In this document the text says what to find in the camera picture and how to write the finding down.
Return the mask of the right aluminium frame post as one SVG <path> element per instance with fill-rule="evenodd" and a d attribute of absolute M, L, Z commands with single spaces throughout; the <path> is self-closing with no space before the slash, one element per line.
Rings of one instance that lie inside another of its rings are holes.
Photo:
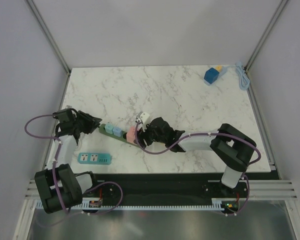
<path fill-rule="evenodd" d="M 264 44 L 266 43 L 267 39 L 271 35 L 272 31 L 274 30 L 276 24 L 278 23 L 281 15 L 285 11 L 286 7 L 290 3 L 290 0 L 280 0 L 278 6 L 276 7 L 272 17 L 270 18 L 270 21 L 268 22 L 266 28 L 264 29 L 259 41 L 257 42 L 256 47 L 254 48 L 250 58 L 247 61 L 247 64 L 245 65 L 244 69 L 246 72 L 248 72 L 255 60 L 257 59 L 260 51 L 262 50 Z"/>

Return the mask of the teal USB power strip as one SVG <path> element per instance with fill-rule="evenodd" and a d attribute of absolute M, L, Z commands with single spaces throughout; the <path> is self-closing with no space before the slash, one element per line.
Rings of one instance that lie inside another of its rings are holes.
<path fill-rule="evenodd" d="M 77 157 L 77 161 L 83 165 L 110 165 L 112 156 L 108 153 L 81 152 Z"/>

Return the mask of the aluminium frame post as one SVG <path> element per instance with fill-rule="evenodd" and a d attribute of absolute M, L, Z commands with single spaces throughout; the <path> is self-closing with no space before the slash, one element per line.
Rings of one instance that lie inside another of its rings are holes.
<path fill-rule="evenodd" d="M 49 46 L 51 47 L 53 53 L 57 57 L 59 63 L 61 64 L 62 68 L 66 72 L 68 76 L 71 74 L 71 69 L 69 65 L 67 64 L 63 54 L 61 53 L 60 48 L 58 47 L 53 35 L 51 34 L 51 31 L 49 30 L 44 18 L 42 17 L 38 7 L 36 6 L 36 3 L 34 0 L 25 0 L 24 1 L 31 13 L 33 14 L 38 26 L 40 27 L 43 35 L 45 36 Z"/>
<path fill-rule="evenodd" d="M 285 11 L 286 7 L 290 3 L 290 0 L 280 0 L 278 6 L 276 7 L 272 17 L 270 18 L 270 21 L 268 22 L 266 28 L 264 29 L 259 41 L 257 42 L 256 47 L 254 48 L 250 58 L 247 61 L 247 64 L 245 65 L 244 69 L 246 72 L 248 72 L 255 60 L 257 59 L 260 51 L 262 50 L 264 44 L 266 43 L 267 39 L 271 35 L 272 31 L 274 30 L 276 24 L 278 23 L 281 15 Z"/>

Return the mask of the pink cube plug adapter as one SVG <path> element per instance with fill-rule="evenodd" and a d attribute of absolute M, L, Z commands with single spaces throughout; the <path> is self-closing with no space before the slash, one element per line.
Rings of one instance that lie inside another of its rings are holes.
<path fill-rule="evenodd" d="M 136 131 L 136 127 L 131 126 L 130 129 L 128 130 L 128 132 L 126 133 L 126 141 L 129 144 L 137 145 L 136 138 L 135 138 L 135 131 Z"/>

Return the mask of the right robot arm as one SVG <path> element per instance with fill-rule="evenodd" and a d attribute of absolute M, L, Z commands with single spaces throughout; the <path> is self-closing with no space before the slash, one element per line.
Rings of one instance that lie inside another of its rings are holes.
<path fill-rule="evenodd" d="M 187 133 L 173 129 L 162 117 L 149 121 L 141 113 L 136 117 L 135 143 L 150 155 L 161 155 L 168 151 L 212 151 L 226 165 L 219 184 L 225 197 L 237 191 L 237 184 L 248 167 L 261 159 L 254 140 L 228 123 L 210 132 Z"/>

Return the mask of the dark blue cube adapter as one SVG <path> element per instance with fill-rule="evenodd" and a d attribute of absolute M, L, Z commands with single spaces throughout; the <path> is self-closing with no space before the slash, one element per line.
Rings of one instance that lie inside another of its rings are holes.
<path fill-rule="evenodd" d="M 211 67 L 209 70 L 205 72 L 203 79 L 209 85 L 213 84 L 219 77 L 220 72 L 215 68 Z"/>

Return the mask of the light blue plug adapter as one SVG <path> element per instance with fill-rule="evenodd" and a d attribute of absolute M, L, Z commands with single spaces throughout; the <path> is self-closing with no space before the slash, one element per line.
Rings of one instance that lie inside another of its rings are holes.
<path fill-rule="evenodd" d="M 123 135 L 123 130 L 122 130 L 120 127 L 116 127 L 116 126 L 115 126 L 115 127 L 112 129 L 112 133 L 113 133 L 114 136 L 120 138 L 120 137 Z"/>

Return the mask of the left aluminium frame post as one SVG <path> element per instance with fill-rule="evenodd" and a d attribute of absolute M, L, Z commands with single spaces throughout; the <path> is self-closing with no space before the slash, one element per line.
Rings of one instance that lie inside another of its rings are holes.
<path fill-rule="evenodd" d="M 71 74 L 71 69 L 69 65 L 67 64 L 63 54 L 61 53 L 60 48 L 58 47 L 53 35 L 51 34 L 51 31 L 49 30 L 44 18 L 42 17 L 38 7 L 36 6 L 36 3 L 34 0 L 25 0 L 24 1 L 31 13 L 33 14 L 38 26 L 40 27 L 43 35 L 45 36 L 49 46 L 51 47 L 53 53 L 57 57 L 59 63 L 61 64 L 62 68 L 66 72 L 68 76 Z"/>

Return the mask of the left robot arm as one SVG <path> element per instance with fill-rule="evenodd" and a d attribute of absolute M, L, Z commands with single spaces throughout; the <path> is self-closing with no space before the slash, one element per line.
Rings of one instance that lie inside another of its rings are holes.
<path fill-rule="evenodd" d="M 82 203 L 83 193 L 94 197 L 100 191 L 99 183 L 92 179 L 82 185 L 71 169 L 70 161 L 81 134 L 93 133 L 102 119 L 73 108 L 59 110 L 51 116 L 58 120 L 53 137 L 56 149 L 51 166 L 36 172 L 34 180 L 44 211 L 47 214 L 67 213 L 71 207 Z"/>

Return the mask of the small yellow plug adapter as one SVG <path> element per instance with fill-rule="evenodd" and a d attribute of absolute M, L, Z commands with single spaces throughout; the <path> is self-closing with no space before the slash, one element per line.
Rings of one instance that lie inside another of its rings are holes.
<path fill-rule="evenodd" d="M 215 67 L 215 69 L 216 69 L 218 72 L 220 72 L 220 71 L 222 70 L 222 68 L 223 68 L 223 67 L 222 67 L 221 65 L 218 65 L 218 66 Z"/>

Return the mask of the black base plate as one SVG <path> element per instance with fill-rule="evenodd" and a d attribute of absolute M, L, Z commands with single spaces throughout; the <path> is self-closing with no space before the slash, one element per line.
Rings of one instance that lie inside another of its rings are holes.
<path fill-rule="evenodd" d="M 102 206 L 194 207 L 210 206 L 214 199 L 243 200 L 248 187 L 242 181 L 229 188 L 219 173 L 95 174 L 94 184 L 105 183 L 88 193 L 100 197 Z"/>

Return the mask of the green power strip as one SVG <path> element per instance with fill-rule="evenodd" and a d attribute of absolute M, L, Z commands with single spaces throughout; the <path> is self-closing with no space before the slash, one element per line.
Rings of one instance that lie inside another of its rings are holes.
<path fill-rule="evenodd" d="M 124 131 L 120 127 L 114 126 L 111 123 L 101 124 L 99 127 L 99 132 L 101 134 L 123 143 L 139 147 L 135 138 L 135 130 L 136 126 L 132 126 L 128 131 Z"/>

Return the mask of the teal plug adapter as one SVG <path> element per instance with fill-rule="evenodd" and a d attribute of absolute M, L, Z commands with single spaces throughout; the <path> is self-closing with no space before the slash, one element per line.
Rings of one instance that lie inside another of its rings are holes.
<path fill-rule="evenodd" d="M 114 134 L 114 126 L 110 123 L 105 124 L 104 130 L 107 134 L 110 134 L 110 135 Z"/>

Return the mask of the light blue power strip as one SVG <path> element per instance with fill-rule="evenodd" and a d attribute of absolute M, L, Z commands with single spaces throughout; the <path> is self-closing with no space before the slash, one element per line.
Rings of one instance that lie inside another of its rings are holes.
<path fill-rule="evenodd" d="M 227 72 L 227 70 L 227 67 L 221 65 L 211 67 L 205 72 L 203 80 L 207 85 L 210 86 L 214 82 L 216 82 L 221 76 L 223 76 Z"/>

